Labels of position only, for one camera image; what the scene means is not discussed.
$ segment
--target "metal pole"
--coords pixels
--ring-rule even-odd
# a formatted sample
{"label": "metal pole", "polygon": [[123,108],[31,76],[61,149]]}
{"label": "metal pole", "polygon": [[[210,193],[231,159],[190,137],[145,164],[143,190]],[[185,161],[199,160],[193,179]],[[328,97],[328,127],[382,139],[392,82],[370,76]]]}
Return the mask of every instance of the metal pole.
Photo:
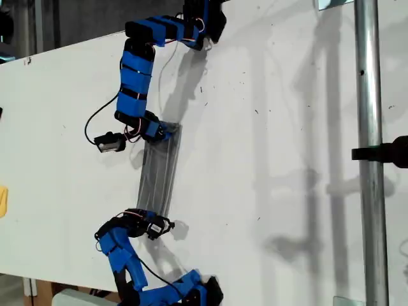
{"label": "metal pole", "polygon": [[[377,0],[355,0],[360,147],[383,142]],[[360,161],[367,306],[388,306],[383,164]]]}

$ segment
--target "black connector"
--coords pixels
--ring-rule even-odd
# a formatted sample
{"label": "black connector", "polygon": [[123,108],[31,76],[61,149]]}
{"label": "black connector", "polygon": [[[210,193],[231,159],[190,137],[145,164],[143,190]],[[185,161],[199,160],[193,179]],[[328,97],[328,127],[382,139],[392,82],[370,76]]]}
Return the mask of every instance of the black connector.
{"label": "black connector", "polygon": [[351,151],[353,161],[378,161],[393,163],[398,168],[408,168],[408,136],[400,136],[393,143]]}
{"label": "black connector", "polygon": [[107,132],[103,136],[96,137],[94,141],[101,153],[120,152],[126,148],[126,137],[120,133]]}

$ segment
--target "black velcro strap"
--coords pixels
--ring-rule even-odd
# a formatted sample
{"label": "black velcro strap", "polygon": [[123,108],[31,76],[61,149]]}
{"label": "black velcro strap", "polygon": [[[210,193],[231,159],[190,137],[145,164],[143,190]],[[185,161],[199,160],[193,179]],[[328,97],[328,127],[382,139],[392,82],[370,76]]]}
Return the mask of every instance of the black velcro strap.
{"label": "black velcro strap", "polygon": [[177,38],[177,26],[176,25],[164,22],[164,21],[156,19],[154,17],[149,17],[146,20],[151,21],[151,22],[155,22],[157,24],[161,24],[162,26],[165,26],[165,28],[166,28],[166,39],[175,40]]}
{"label": "black velcro strap", "polygon": [[123,92],[125,95],[132,97],[133,99],[137,100],[146,100],[147,99],[147,94],[140,94],[138,92],[132,91],[130,89],[121,87],[120,92]]}

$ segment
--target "electrical wire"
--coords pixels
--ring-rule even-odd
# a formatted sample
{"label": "electrical wire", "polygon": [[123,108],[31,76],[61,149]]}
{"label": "electrical wire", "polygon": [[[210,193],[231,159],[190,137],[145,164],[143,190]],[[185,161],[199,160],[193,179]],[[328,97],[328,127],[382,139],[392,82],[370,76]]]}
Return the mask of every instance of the electrical wire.
{"label": "electrical wire", "polygon": [[135,256],[136,256],[136,258],[138,259],[138,261],[140,261],[140,263],[141,263],[155,278],[161,280],[161,281],[164,282],[165,284],[167,284],[167,285],[169,285],[170,287],[172,287],[172,288],[177,292],[177,294],[180,296],[180,299],[183,299],[183,294],[180,292],[179,289],[177,289],[176,286],[174,286],[172,283],[168,282],[168,281],[165,280],[164,278],[158,276],[158,274],[154,273],[154,271],[153,271],[152,269],[150,269],[149,266],[146,265],[146,263],[145,263],[142,259],[140,259],[140,257],[139,257],[136,253],[135,253]]}
{"label": "electrical wire", "polygon": [[32,279],[29,279],[29,282],[30,282],[31,306],[34,306],[33,285],[31,284],[31,281],[32,281]]}
{"label": "electrical wire", "polygon": [[145,268],[157,279],[161,280],[162,282],[164,282],[165,284],[169,285],[170,287],[172,287],[175,291],[177,291],[178,295],[180,296],[180,299],[183,299],[183,294],[180,292],[180,290],[177,289],[176,286],[174,286],[172,283],[168,282],[167,280],[163,279],[162,277],[158,276],[156,273],[154,273],[152,271],[152,269],[149,268],[148,265],[145,264],[145,262],[143,260],[140,259],[140,257],[138,255],[136,255],[136,257],[139,259],[139,261],[142,263],[143,266],[145,266]]}
{"label": "electrical wire", "polygon": [[90,123],[90,121],[100,112],[102,111],[105,107],[107,107],[110,103],[112,103],[117,96],[119,95],[119,92],[105,105],[103,105],[99,110],[97,110],[96,112],[94,112],[88,119],[87,123],[85,124],[85,129],[84,129],[84,133],[85,133],[85,137],[87,138],[88,142],[92,145],[96,145],[96,143],[92,142],[89,137],[88,137],[88,133],[87,133],[87,129],[88,129],[88,125]]}
{"label": "electrical wire", "polygon": [[203,19],[201,19],[201,18],[199,18],[199,17],[196,17],[196,20],[201,21],[201,23],[203,24],[203,28],[202,28],[202,29],[199,31],[199,33],[201,33],[201,32],[203,32],[203,31],[205,30],[204,20],[203,20]]}

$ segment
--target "black cable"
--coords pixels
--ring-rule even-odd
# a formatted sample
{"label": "black cable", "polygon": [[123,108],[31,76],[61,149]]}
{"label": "black cable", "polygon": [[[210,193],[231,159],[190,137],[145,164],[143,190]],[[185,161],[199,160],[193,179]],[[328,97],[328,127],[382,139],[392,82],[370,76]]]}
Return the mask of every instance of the black cable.
{"label": "black cable", "polygon": [[31,306],[34,306],[33,285],[31,284],[31,279],[29,279],[29,282],[30,282]]}
{"label": "black cable", "polygon": [[95,117],[100,111],[102,111],[105,107],[107,107],[110,103],[112,103],[112,102],[117,98],[118,95],[119,95],[119,93],[117,93],[107,104],[103,105],[99,110],[97,110],[96,112],[94,112],[94,113],[89,117],[87,123],[85,124],[85,129],[84,129],[85,137],[87,138],[87,140],[88,140],[89,143],[91,143],[91,144],[93,144],[93,145],[96,145],[96,144],[95,144],[94,142],[92,142],[92,141],[89,139],[89,137],[88,137],[88,134],[87,134],[88,124],[90,123],[90,121],[92,120],[93,117]]}
{"label": "black cable", "polygon": [[161,278],[161,277],[158,276],[156,273],[154,273],[154,272],[152,271],[152,269],[150,269],[149,266],[147,266],[147,265],[145,264],[145,262],[140,259],[139,256],[136,255],[136,257],[139,259],[139,261],[142,263],[142,265],[145,266],[145,268],[146,268],[151,274],[153,274],[153,276],[155,276],[157,279],[161,280],[162,282],[166,283],[167,285],[171,286],[175,291],[177,291],[178,295],[180,296],[180,299],[183,299],[183,294],[180,292],[180,290],[177,289],[176,286],[174,286],[172,283],[168,282],[167,280]]}

